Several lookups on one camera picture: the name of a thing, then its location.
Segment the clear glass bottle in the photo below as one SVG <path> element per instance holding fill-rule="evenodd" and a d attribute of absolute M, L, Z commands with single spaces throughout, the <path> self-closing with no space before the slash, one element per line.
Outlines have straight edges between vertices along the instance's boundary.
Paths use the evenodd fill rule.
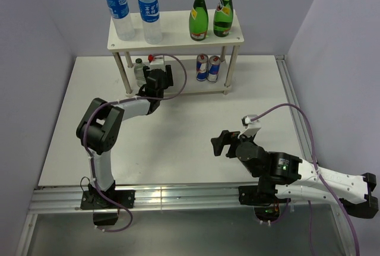
<path fill-rule="evenodd" d="M 136 79 L 137 86 L 140 88 L 145 84 L 145 76 L 144 76 L 144 67 L 146 66 L 143 63 L 141 58 L 137 58 L 134 64 L 134 75 Z"/>

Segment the pocari sweat bottle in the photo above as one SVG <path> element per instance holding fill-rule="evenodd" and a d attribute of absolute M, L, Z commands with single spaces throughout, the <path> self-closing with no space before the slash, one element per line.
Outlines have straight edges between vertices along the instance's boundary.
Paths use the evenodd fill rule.
<path fill-rule="evenodd" d="M 159 0 L 138 0 L 145 41 L 155 45 L 163 39 Z"/>
<path fill-rule="evenodd" d="M 116 34 L 119 39 L 126 41 L 135 36 L 134 26 L 129 13 L 127 0 L 106 0 Z"/>

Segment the green bottle gold neck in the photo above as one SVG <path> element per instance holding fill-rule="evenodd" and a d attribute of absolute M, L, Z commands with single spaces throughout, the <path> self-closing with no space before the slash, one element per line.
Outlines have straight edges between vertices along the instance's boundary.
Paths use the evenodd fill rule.
<path fill-rule="evenodd" d="M 195 0 L 189 15 L 189 34 L 192 40 L 202 41 L 208 32 L 208 10 L 205 0 Z"/>

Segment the green glass bottle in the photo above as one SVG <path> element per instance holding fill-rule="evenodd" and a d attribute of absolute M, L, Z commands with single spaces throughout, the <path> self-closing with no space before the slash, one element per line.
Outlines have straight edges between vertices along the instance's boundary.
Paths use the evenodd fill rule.
<path fill-rule="evenodd" d="M 232 0 L 220 0 L 213 20 L 213 32 L 217 37 L 226 37 L 232 27 L 234 16 Z"/>

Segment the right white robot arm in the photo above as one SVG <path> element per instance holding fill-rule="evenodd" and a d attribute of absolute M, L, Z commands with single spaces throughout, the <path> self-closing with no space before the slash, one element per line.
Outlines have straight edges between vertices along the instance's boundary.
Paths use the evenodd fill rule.
<path fill-rule="evenodd" d="M 339 203 L 349 216 L 372 219 L 379 210 L 372 195 L 376 176 L 372 173 L 348 175 L 284 152 L 265 151 L 253 137 L 224 130 L 211 139 L 215 156 L 229 146 L 226 156 L 236 158 L 254 178 L 256 185 L 238 188 L 239 202 L 246 206 L 285 203 L 286 200 Z"/>

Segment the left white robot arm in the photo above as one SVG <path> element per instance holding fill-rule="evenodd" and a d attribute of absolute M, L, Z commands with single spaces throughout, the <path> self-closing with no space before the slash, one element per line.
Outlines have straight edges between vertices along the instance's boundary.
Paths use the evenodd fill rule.
<path fill-rule="evenodd" d="M 132 207 L 131 191 L 116 192 L 116 181 L 112 175 L 110 153 L 115 145 L 121 124 L 136 116 L 152 114 L 164 98 L 164 91 L 173 86 L 170 65 L 165 69 L 143 68 L 145 84 L 138 93 L 126 102 L 107 102 L 95 98 L 80 121 L 76 136 L 90 158 L 91 178 L 88 190 L 83 192 L 81 208 L 115 208 L 115 203 L 129 202 Z"/>

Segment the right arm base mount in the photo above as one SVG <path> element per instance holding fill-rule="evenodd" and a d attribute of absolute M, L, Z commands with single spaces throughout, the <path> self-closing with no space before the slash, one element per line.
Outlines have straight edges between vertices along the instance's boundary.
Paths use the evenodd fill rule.
<path fill-rule="evenodd" d="M 276 222 L 289 210 L 289 199 L 258 192 L 257 185 L 239 186 L 238 193 L 240 205 L 252 206 L 259 222 Z"/>

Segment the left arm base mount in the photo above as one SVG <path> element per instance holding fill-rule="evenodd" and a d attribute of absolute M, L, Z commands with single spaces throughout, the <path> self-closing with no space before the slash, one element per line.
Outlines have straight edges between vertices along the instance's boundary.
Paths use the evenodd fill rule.
<path fill-rule="evenodd" d="M 130 209 L 134 206 L 134 190 L 116 190 L 109 196 L 114 202 Z M 97 226 L 113 226 L 119 219 L 120 207 L 105 200 L 95 191 L 84 191 L 80 209 L 93 212 L 93 223 Z"/>

